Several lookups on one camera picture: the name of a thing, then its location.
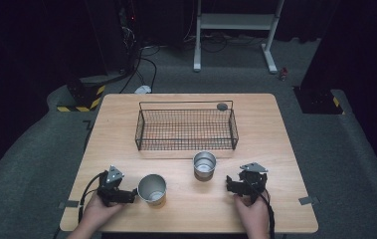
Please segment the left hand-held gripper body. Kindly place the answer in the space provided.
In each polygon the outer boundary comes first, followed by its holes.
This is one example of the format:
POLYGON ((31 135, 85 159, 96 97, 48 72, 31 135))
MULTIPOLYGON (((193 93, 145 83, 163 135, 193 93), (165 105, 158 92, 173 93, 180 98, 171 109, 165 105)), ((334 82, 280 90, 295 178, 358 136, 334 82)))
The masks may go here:
POLYGON ((122 172, 114 165, 100 175, 96 194, 105 206, 110 206, 112 203, 124 203, 124 198, 118 188, 122 180, 122 172))

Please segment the person's left hand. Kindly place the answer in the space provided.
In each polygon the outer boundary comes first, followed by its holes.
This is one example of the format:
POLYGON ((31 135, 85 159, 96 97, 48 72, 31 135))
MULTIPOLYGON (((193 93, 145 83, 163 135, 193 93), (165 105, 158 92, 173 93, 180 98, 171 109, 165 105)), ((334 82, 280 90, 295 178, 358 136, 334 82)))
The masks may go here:
POLYGON ((97 231, 123 207, 124 205, 119 203, 105 206, 99 196, 94 194, 84 210, 80 225, 91 231, 97 231))

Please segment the black stand base yellow corner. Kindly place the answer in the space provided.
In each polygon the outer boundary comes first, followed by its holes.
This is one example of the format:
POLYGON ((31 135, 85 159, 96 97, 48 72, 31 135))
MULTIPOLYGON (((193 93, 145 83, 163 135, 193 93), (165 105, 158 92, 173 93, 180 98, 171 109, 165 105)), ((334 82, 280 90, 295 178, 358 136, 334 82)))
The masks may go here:
POLYGON ((330 90, 305 89, 294 87, 301 111, 304 114, 314 115, 343 115, 339 100, 330 90))

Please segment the black wire basket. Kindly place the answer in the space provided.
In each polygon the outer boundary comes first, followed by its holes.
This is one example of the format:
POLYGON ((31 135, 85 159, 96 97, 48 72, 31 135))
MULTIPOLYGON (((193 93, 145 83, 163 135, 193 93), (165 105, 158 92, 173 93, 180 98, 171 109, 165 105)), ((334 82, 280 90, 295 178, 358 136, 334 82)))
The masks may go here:
POLYGON ((239 141, 233 101, 140 102, 139 150, 235 150, 239 141), (226 104, 219 111, 217 104, 226 104))

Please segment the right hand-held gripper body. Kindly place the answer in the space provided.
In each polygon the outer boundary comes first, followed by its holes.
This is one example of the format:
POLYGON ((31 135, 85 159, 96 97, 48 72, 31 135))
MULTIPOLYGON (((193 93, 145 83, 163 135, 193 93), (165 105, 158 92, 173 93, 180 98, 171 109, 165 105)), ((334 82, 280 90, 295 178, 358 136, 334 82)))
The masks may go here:
POLYGON ((241 165, 240 168, 242 171, 239 173, 239 177, 244 188, 239 195, 249 196, 252 203, 255 203, 259 197, 261 197, 265 203, 268 203, 269 201, 263 196, 264 192, 268 192, 266 189, 268 170, 257 162, 241 165))

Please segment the silver metal cup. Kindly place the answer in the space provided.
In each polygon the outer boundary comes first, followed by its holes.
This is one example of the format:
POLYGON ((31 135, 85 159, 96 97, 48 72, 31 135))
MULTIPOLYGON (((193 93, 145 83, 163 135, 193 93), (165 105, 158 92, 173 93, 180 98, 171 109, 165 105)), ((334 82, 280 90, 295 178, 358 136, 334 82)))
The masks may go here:
POLYGON ((193 157, 194 175, 200 181, 208 181, 213 177, 217 159, 209 151, 200 151, 193 157))

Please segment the dark equipment rack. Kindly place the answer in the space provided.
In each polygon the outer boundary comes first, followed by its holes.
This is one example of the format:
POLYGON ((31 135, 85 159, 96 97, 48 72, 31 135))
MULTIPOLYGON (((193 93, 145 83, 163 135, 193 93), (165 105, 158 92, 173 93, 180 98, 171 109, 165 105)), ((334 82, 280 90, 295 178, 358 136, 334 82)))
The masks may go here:
POLYGON ((123 44, 125 72, 135 70, 135 61, 140 52, 140 26, 136 0, 114 0, 123 44))

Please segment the grey tape strip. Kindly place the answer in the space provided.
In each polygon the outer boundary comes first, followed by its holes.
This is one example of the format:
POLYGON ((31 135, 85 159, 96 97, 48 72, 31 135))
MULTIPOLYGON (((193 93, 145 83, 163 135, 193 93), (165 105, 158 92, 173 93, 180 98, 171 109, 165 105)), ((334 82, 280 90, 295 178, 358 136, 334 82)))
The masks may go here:
POLYGON ((303 198, 300 198, 298 201, 301 205, 306 205, 306 204, 314 205, 314 204, 319 203, 319 199, 316 196, 303 197, 303 198))
POLYGON ((79 207, 79 202, 76 200, 68 200, 68 201, 62 201, 59 204, 60 209, 65 209, 66 207, 72 207, 72 208, 77 208, 79 207))

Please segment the black yellow striped stand base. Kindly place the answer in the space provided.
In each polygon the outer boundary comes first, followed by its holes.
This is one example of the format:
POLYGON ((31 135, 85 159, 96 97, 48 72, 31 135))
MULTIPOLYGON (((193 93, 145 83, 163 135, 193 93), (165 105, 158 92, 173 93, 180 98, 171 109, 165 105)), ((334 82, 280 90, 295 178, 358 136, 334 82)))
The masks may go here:
POLYGON ((58 104, 57 110, 62 113, 91 112, 99 105, 105 85, 86 86, 79 79, 67 82, 67 90, 73 100, 68 104, 58 104))

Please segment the person's right hand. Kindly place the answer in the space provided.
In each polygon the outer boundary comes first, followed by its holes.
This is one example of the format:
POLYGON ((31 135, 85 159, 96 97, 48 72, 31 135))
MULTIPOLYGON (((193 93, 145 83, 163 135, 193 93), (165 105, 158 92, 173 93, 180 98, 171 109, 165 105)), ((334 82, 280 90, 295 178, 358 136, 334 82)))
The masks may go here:
POLYGON ((251 204, 247 197, 233 195, 235 208, 246 231, 267 231, 270 234, 270 215, 267 204, 258 198, 251 204))

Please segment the white metal stand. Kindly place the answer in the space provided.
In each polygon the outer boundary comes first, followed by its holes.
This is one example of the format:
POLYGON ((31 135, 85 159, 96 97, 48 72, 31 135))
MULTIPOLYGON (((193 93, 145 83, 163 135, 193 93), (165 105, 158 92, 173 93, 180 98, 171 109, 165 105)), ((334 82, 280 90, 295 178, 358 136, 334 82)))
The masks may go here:
POLYGON ((201 31, 202 30, 251 30, 268 31, 267 41, 261 44, 269 72, 276 74, 278 68, 271 53, 271 46, 281 18, 284 0, 278 0, 274 14, 225 14, 203 13, 202 0, 197 0, 196 34, 193 57, 193 71, 201 71, 201 31))

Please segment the orange metal cup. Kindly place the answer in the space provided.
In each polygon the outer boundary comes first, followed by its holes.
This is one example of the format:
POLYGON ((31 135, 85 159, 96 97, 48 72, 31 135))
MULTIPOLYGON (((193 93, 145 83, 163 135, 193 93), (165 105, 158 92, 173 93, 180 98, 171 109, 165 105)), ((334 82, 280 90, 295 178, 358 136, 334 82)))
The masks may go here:
POLYGON ((137 191, 148 205, 159 206, 165 201, 167 184, 161 175, 148 174, 139 181, 137 191))

